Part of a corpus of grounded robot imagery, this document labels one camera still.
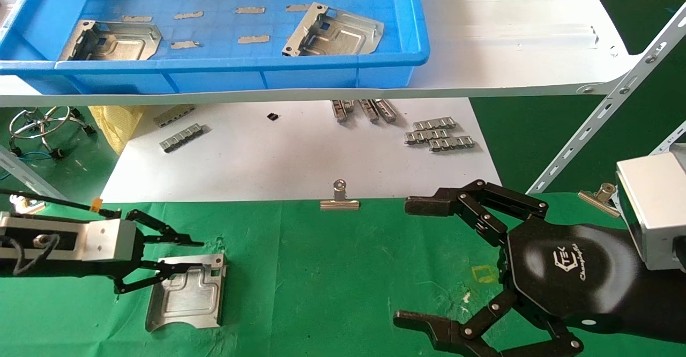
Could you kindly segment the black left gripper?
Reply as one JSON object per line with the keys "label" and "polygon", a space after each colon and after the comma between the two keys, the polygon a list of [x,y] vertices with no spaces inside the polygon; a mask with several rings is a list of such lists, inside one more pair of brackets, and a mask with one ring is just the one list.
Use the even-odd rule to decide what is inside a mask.
{"label": "black left gripper", "polygon": [[[202,263],[140,263],[144,242],[187,247],[203,247],[204,242],[141,210],[129,211],[126,219],[132,222],[2,222],[2,276],[106,276],[115,278],[115,294],[126,294],[203,267]],[[136,223],[158,234],[143,235]],[[156,274],[125,283],[123,277],[135,269]]]}

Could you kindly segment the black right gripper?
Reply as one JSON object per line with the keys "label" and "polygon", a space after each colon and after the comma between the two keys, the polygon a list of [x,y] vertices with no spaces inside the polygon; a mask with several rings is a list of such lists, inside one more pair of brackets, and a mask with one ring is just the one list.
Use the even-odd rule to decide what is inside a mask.
{"label": "black right gripper", "polygon": [[[405,198],[409,215],[456,215],[491,246],[502,247],[507,241],[507,286],[519,296],[505,289],[465,324],[398,310],[393,315],[396,327],[422,332],[435,350],[461,356],[576,356],[585,345],[566,326],[597,333],[645,329],[638,294],[644,264],[627,230],[530,220],[508,233],[490,210],[525,221],[545,218],[548,206],[484,180],[463,188],[439,188],[433,196]],[[512,308],[544,328],[551,340],[502,351],[488,345],[483,335]]]}

